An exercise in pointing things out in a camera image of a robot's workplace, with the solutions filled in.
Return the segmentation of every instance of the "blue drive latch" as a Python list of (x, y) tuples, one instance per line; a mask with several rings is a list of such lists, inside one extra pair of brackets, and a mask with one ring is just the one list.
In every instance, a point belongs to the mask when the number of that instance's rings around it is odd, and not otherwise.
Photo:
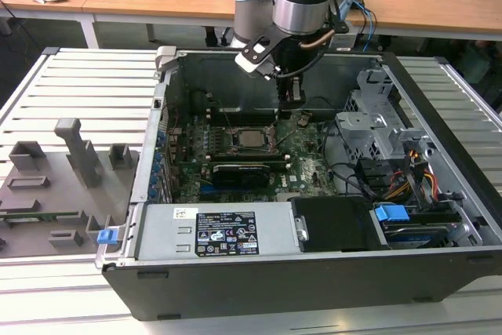
[(118, 229), (103, 229), (97, 235), (98, 245), (117, 245)]
[(398, 204), (383, 204), (375, 208), (378, 221), (409, 221), (409, 214), (404, 206)]

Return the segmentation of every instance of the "warning label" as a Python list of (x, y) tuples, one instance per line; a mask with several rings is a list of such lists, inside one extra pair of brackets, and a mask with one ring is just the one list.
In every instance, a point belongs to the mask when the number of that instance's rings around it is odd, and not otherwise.
[(199, 257), (259, 254), (254, 212), (198, 213), (195, 234)]

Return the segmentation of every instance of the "metal slatted table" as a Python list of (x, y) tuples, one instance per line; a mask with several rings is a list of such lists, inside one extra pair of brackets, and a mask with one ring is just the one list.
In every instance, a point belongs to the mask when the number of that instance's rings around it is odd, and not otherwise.
[[(45, 151), (66, 150), (52, 134), (60, 117), (79, 117), (83, 136), (96, 149), (123, 142), (140, 151), (156, 83), (154, 59), (154, 51), (144, 50), (61, 49), (41, 56), (0, 111), (0, 180), (10, 170), (9, 152), (18, 140), (38, 140)], [(499, 162), (484, 159), (500, 161), (497, 115), (451, 67), (432, 58), (402, 62), (492, 182), (502, 185), (495, 179)], [(95, 268), (93, 255), (77, 255), (0, 260), (0, 303), (2, 334), (502, 333), (501, 277), (479, 279), (437, 304), (138, 322)]]

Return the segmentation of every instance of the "blue cable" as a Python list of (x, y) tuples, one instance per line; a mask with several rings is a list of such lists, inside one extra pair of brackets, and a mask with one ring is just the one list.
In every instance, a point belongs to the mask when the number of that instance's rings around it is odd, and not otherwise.
[(371, 38), (373, 37), (373, 20), (371, 18), (371, 13), (359, 2), (356, 2), (354, 0), (354, 4), (357, 5), (357, 7), (359, 7), (361, 9), (361, 11), (364, 12), (364, 14), (367, 15), (367, 17), (369, 18), (369, 35), (368, 35), (368, 41), (366, 42), (364, 48), (362, 49), (362, 51), (366, 51), (366, 49), (368, 49), (368, 45), (369, 45), (369, 41), (371, 41)]

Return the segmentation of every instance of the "floor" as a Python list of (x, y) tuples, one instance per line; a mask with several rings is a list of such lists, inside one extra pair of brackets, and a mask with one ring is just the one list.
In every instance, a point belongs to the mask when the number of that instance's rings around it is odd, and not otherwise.
[[(19, 19), (11, 19), (9, 22), (13, 33), (7, 37), (0, 36), (0, 107), (26, 75), (43, 47), (86, 47), (82, 29), (76, 22)], [(25, 30), (35, 41), (30, 39)], [(163, 45), (188, 48), (206, 46), (204, 41), (206, 33), (202, 27), (155, 25), (156, 42), (148, 41), (147, 29), (143, 24), (98, 23), (97, 34), (103, 49), (157, 49)], [(377, 39), (377, 37), (373, 39), (369, 49), (377, 48), (379, 45)], [(422, 41), (422, 38), (393, 38), (387, 51), (400, 56), (416, 56), (418, 55), (417, 47)], [(359, 45), (356, 46), (356, 50), (360, 50), (364, 43)], [(465, 59), (462, 60), (458, 52), (458, 44), (449, 40), (435, 39), (428, 43), (422, 55), (444, 56), (462, 71), (469, 70), (471, 66), (479, 67), (478, 71), (482, 71), (484, 67), (482, 63), (472, 63), (474, 60), (477, 61), (477, 58), (469, 56), (466, 64)], [(493, 84), (497, 84), (501, 76), (500, 70), (492, 70), (491, 75), (487, 75), (481, 81), (473, 78), (473, 86), (490, 102), (502, 89), (500, 85)]]

